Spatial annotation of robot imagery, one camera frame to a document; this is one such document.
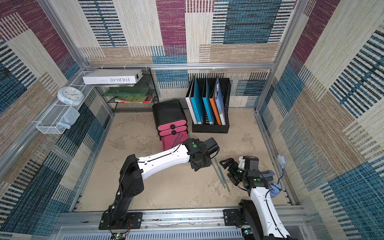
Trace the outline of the pink top drawer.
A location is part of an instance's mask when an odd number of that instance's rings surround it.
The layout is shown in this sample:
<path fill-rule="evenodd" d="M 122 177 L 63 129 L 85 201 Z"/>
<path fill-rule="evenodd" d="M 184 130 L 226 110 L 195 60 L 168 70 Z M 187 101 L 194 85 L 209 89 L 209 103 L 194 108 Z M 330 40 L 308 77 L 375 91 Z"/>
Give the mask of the pink top drawer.
<path fill-rule="evenodd" d="M 157 130 L 158 131 L 165 131 L 165 130 L 168 130 L 168 129 L 175 129 L 175 128 L 178 128 L 178 127 L 181 127 L 181 126 L 184 126 L 187 124 L 187 121 L 186 120 L 179 120 L 179 121 L 175 121 L 175 122 L 171 122 L 171 123 L 166 123 L 166 124 L 163 124 L 163 125 L 159 125 L 157 127 Z"/>

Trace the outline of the black drawer cabinet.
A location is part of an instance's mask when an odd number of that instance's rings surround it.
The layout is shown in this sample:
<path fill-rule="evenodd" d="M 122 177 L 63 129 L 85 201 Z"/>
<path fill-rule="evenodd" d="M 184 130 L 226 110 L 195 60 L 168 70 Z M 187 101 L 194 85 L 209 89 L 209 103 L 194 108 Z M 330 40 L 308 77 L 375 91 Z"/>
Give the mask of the black drawer cabinet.
<path fill-rule="evenodd" d="M 159 125 L 186 120 L 184 109 L 179 100 L 170 100 L 152 106 L 156 128 Z"/>

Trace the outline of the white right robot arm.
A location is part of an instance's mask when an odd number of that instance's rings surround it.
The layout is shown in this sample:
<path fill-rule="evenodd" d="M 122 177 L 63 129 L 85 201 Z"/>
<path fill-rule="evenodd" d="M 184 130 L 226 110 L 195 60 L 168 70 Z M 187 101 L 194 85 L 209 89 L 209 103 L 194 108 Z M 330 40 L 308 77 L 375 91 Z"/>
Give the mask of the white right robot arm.
<path fill-rule="evenodd" d="M 234 159 L 220 161 L 220 165 L 228 170 L 228 178 L 248 193 L 250 200 L 241 200 L 238 208 L 223 210 L 226 226 L 242 228 L 249 225 L 250 230 L 244 234 L 252 234 L 255 240 L 291 240 L 292 236 L 283 225 L 272 201 L 272 187 L 267 178 L 259 170 L 259 159 L 243 156 L 239 163 Z"/>

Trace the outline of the teal folder left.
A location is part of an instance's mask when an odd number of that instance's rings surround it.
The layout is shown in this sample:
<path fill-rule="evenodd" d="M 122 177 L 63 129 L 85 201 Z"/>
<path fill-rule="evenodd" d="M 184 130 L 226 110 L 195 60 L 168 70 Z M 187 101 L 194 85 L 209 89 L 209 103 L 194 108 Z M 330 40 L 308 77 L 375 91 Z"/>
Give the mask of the teal folder left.
<path fill-rule="evenodd" d="M 198 125 L 205 123 L 204 104 L 199 90 L 199 84 L 196 78 L 192 81 L 190 100 L 194 109 L 196 122 Z"/>

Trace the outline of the teal folder right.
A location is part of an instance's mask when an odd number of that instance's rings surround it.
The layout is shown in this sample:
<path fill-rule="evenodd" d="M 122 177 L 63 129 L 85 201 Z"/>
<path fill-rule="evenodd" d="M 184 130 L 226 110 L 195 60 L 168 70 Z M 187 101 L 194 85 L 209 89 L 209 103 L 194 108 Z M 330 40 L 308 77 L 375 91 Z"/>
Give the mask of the teal folder right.
<path fill-rule="evenodd" d="M 207 114 L 207 117 L 209 120 L 209 124 L 214 125 L 215 119 L 214 119 L 214 115 L 213 115 L 212 105 L 210 102 L 210 88 L 209 88 L 208 79 L 205 79 L 205 81 L 204 81 L 203 103 L 205 106 L 205 110 L 206 110 L 206 114 Z"/>

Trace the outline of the orange folder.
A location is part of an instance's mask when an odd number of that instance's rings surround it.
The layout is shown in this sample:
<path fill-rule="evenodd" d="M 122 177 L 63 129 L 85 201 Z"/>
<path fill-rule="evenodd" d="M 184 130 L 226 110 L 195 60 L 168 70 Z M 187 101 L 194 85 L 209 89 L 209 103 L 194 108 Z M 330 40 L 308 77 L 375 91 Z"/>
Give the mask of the orange folder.
<path fill-rule="evenodd" d="M 210 94 L 210 103 L 211 103 L 211 106 L 212 106 L 212 109 L 213 109 L 214 116 L 215 116 L 217 124 L 218 125 L 222 125 L 222 121 L 220 119 L 220 115 L 219 115 L 219 112 L 218 112 L 218 109 L 217 109 L 214 93 L 215 93 L 215 91 L 212 90 L 212 92 Z"/>

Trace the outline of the white binder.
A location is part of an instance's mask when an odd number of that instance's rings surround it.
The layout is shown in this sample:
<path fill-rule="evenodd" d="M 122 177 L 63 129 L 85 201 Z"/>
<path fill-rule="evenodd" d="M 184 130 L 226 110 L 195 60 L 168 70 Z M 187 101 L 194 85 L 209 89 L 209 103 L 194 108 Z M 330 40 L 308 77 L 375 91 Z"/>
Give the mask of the white binder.
<path fill-rule="evenodd" d="M 190 111 L 190 114 L 191 114 L 191 117 L 193 120 L 193 124 L 196 125 L 198 122 L 197 122 L 197 118 L 196 118 L 195 111 L 194 111 L 192 101 L 191 101 L 192 84 L 193 84 L 193 82 L 191 81 L 189 84 L 187 94 L 186 94 L 186 103 L 188 105 L 188 108 L 189 108 L 189 111 Z"/>

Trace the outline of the black mesh file holder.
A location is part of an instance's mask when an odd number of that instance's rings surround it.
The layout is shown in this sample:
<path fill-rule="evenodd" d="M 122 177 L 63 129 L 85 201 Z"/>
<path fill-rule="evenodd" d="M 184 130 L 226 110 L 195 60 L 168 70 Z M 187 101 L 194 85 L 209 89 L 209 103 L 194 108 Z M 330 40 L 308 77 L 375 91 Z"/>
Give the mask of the black mesh file holder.
<path fill-rule="evenodd" d="M 192 78 L 185 97 L 193 120 L 192 132 L 227 134 L 230 95 L 228 78 Z"/>

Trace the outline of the red book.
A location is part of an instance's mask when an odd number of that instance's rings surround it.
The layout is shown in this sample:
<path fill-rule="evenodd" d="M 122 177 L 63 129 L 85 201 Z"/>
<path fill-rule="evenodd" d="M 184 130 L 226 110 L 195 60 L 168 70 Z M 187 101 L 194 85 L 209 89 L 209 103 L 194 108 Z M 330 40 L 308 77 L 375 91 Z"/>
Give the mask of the red book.
<path fill-rule="evenodd" d="M 115 102 L 122 104 L 149 104 L 152 101 L 153 95 L 146 97 L 115 97 Z"/>

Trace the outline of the green book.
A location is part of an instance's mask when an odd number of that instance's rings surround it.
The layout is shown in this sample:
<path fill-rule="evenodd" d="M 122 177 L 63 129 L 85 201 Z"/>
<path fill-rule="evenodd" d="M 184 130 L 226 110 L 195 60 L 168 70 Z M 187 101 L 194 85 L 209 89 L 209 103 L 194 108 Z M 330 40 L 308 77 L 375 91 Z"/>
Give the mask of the green book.
<path fill-rule="evenodd" d="M 110 88 L 104 93 L 106 97 L 144 97 L 148 94 L 148 87 L 118 87 Z"/>

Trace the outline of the white folio box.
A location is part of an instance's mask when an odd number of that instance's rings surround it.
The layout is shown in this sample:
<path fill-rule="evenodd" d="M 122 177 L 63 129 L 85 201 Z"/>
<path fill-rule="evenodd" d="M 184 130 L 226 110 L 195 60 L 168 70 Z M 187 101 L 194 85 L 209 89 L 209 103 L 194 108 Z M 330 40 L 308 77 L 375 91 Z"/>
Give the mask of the white folio box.
<path fill-rule="evenodd" d="M 83 76 L 83 81 L 86 85 L 136 84 L 142 77 L 142 70 L 98 69 Z"/>

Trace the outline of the light blue cloth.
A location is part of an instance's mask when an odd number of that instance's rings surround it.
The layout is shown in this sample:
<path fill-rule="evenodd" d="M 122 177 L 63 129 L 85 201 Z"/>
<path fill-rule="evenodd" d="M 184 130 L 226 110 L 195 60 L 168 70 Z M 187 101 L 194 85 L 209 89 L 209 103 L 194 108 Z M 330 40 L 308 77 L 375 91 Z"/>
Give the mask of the light blue cloth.
<path fill-rule="evenodd" d="M 58 130 L 69 130 L 71 126 L 77 121 L 80 113 L 74 107 L 69 107 L 57 123 Z"/>

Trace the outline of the white round clock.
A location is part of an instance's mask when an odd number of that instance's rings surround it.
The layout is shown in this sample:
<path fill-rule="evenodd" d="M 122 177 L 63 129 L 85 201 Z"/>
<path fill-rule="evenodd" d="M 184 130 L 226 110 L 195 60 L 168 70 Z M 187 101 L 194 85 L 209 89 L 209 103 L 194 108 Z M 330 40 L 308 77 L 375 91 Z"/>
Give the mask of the white round clock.
<path fill-rule="evenodd" d="M 65 105 L 79 106 L 85 99 L 84 94 L 74 87 L 63 87 L 57 93 L 57 98 Z"/>

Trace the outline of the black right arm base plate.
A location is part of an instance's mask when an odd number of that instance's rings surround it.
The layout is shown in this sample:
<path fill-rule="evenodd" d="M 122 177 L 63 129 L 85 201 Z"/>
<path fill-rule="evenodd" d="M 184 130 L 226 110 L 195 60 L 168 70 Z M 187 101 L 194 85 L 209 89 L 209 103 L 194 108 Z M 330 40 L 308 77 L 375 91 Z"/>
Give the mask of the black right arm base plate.
<path fill-rule="evenodd" d="M 243 226 L 238 209 L 224 209 L 223 216 L 225 226 L 235 226 L 237 228 L 241 228 Z"/>

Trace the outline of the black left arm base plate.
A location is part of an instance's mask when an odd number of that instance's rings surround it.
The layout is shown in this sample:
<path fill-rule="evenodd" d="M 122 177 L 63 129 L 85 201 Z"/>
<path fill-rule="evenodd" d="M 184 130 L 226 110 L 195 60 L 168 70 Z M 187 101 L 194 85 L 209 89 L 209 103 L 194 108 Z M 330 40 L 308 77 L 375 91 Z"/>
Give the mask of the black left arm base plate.
<path fill-rule="evenodd" d="M 99 224 L 99 230 L 127 230 L 140 229 L 142 224 L 143 212 L 129 212 L 117 220 L 110 220 L 110 215 L 107 211 L 103 212 Z"/>

